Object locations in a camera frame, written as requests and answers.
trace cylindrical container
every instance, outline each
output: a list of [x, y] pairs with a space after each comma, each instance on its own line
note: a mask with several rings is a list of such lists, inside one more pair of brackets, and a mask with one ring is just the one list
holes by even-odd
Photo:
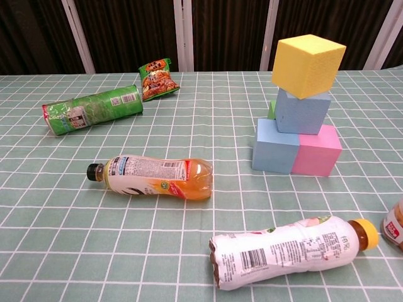
[[143, 104], [135, 85], [67, 101], [42, 105], [46, 124], [55, 135], [141, 113]]
[[403, 199], [383, 219], [382, 234], [403, 251]]
[[361, 250], [378, 245], [368, 220], [336, 216], [210, 239], [217, 286], [225, 291], [294, 272], [324, 271], [349, 264]]
[[207, 199], [212, 193], [213, 167], [202, 159], [162, 160], [121, 155], [104, 164], [90, 164], [87, 178], [105, 182], [120, 194], [167, 194], [183, 199]]

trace pink cube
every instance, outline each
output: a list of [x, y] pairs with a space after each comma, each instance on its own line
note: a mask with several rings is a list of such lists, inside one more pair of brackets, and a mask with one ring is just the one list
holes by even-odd
[[335, 127], [322, 125], [317, 135], [300, 134], [299, 139], [292, 173], [329, 176], [342, 151]]

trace yellow cube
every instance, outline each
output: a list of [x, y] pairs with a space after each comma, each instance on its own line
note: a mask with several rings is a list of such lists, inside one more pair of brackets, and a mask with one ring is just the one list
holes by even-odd
[[315, 35], [278, 41], [272, 82], [304, 99], [332, 88], [346, 47]]

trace barcode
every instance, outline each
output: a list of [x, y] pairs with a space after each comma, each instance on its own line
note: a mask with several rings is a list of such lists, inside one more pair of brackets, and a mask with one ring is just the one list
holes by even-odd
[[135, 96], [134, 93], [132, 94], [126, 94], [124, 96], [122, 96], [122, 100], [124, 103], [129, 103], [135, 100]]
[[111, 104], [112, 106], [117, 106], [120, 104], [120, 98], [116, 97], [116, 98], [111, 98]]
[[164, 167], [176, 168], [181, 165], [181, 162], [165, 162]]
[[241, 252], [242, 266], [244, 269], [252, 269], [253, 267], [267, 266], [266, 255], [264, 249], [248, 250]]

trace bottle cap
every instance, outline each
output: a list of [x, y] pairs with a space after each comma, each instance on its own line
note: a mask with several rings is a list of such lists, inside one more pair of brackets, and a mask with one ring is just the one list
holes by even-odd
[[87, 168], [87, 178], [90, 181], [96, 181], [96, 168], [98, 164], [91, 164]]
[[368, 247], [366, 248], [367, 250], [373, 249], [374, 247], [377, 247], [379, 243], [379, 236], [378, 236], [378, 230], [375, 228], [375, 226], [368, 220], [366, 219], [354, 219], [355, 222], [359, 223], [368, 238]]

